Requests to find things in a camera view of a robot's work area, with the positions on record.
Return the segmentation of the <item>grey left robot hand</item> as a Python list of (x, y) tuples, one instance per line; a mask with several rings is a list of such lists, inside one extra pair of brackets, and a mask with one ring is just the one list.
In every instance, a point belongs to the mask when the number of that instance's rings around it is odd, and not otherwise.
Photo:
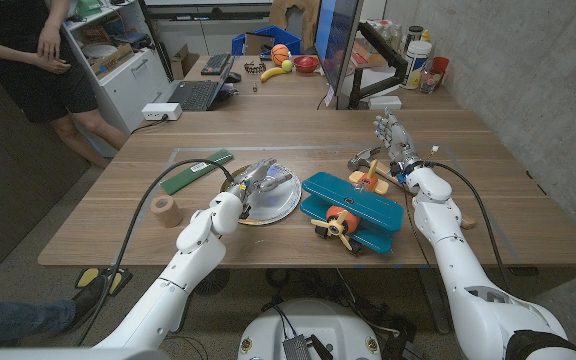
[(267, 158), (249, 165), (231, 182), (227, 192), (237, 196), (242, 203), (254, 192), (269, 192), (292, 178), (290, 173), (274, 178), (268, 178), (267, 172), (276, 162), (275, 158)]

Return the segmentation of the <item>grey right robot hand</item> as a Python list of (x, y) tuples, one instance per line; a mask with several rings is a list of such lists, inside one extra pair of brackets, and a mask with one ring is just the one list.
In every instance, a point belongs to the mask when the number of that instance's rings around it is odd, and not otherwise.
[(393, 112), (386, 107), (384, 116), (377, 116), (374, 121), (375, 134), (380, 139), (389, 157), (393, 160), (391, 172), (403, 176), (411, 173), (416, 166), (422, 163), (418, 156), (414, 141), (405, 128), (399, 123)]

